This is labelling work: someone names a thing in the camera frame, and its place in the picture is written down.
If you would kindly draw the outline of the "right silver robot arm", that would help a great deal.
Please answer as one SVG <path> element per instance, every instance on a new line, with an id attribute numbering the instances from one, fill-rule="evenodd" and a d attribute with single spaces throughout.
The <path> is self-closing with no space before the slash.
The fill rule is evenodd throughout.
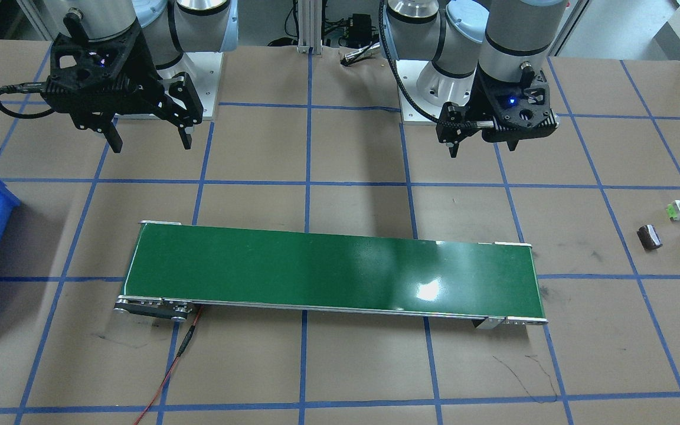
<path id="1" fill-rule="evenodd" d="M 74 126 L 122 150 L 116 116 L 172 124 L 185 149 L 204 119 L 203 88 L 183 65 L 237 46 L 235 1 L 48 1 L 57 24 L 40 95 Z"/>

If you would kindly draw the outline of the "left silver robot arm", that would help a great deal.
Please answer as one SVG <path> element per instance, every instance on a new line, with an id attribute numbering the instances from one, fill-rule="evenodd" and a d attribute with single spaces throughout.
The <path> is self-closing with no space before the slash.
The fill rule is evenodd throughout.
<path id="1" fill-rule="evenodd" d="M 381 1 L 381 49 L 400 93 L 451 157 L 480 134 L 510 151 L 558 129 L 543 72 L 564 1 Z"/>

